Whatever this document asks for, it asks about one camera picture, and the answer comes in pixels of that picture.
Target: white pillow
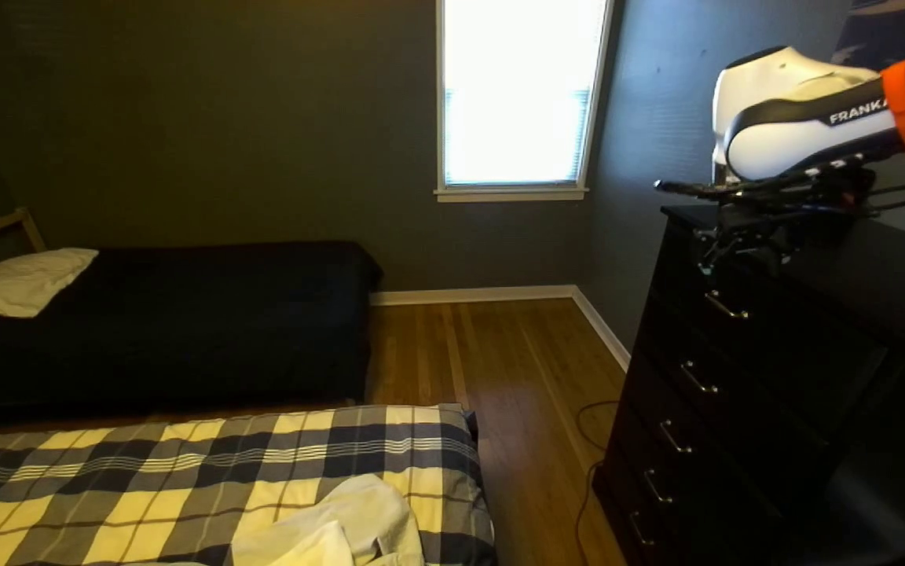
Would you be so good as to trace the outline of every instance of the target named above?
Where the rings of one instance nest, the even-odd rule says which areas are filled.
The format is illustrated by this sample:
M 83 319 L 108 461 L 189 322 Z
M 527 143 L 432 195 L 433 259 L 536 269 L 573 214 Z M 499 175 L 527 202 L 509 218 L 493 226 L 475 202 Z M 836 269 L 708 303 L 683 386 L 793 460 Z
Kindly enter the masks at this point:
M 0 319 L 39 319 L 94 259 L 94 247 L 55 247 L 0 261 Z

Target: window frame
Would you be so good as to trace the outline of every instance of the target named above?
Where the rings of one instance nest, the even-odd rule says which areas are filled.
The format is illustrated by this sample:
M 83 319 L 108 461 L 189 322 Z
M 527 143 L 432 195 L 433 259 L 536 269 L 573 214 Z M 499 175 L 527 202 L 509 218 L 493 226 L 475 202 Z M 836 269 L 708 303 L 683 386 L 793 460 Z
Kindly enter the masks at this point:
M 612 8 L 617 8 L 617 0 L 604 0 L 604 22 L 599 22 L 599 46 L 597 46 L 597 59 L 595 59 L 595 82 L 590 82 L 590 91 L 589 91 L 589 127 L 586 127 L 586 134 L 580 134 L 580 149 L 578 149 L 578 179 L 574 181 L 475 181 L 475 184 L 445 184 L 442 175 L 445 175 L 445 149 L 442 149 L 442 139 L 445 139 L 445 56 L 442 56 L 442 46 L 445 46 L 445 26 L 442 26 L 442 12 L 445 12 L 445 3 L 457 3 L 457 0 L 437 0 L 433 3 L 433 152 L 437 152 L 437 190 L 433 190 L 433 197 L 441 205 L 461 205 L 461 202 L 586 202 L 586 195 L 590 191 L 589 190 L 589 175 L 590 175 L 590 167 L 595 167 L 595 139 L 597 139 L 597 124 L 599 124 L 599 98 L 604 98 L 604 73 L 608 73 L 608 51 L 610 51 L 610 32 L 612 32 Z

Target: plaid bedspread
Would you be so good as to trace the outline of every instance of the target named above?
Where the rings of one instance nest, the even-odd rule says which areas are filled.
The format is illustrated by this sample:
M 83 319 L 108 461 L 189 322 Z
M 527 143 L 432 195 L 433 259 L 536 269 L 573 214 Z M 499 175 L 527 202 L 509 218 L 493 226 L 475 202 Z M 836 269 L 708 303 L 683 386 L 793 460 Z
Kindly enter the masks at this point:
M 0 435 L 0 562 L 228 562 L 233 533 L 366 472 L 412 501 L 427 562 L 493 562 L 457 406 Z

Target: wooden floor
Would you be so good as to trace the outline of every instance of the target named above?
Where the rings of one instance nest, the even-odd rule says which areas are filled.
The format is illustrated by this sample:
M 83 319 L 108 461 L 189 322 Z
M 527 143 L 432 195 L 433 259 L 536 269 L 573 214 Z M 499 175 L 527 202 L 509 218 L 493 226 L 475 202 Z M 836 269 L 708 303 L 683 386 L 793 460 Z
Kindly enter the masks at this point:
M 623 369 L 568 300 L 375 312 L 370 404 L 479 414 L 502 566 L 624 562 L 589 496 L 619 390 Z

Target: black dresser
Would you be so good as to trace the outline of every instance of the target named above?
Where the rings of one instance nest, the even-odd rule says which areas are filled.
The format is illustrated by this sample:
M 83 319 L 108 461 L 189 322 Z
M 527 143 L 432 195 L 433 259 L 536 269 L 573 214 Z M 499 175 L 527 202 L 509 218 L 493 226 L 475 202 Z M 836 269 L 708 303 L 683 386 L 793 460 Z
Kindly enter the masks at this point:
M 809 218 L 702 269 L 717 206 L 666 218 L 595 478 L 624 558 L 905 562 L 905 234 Z

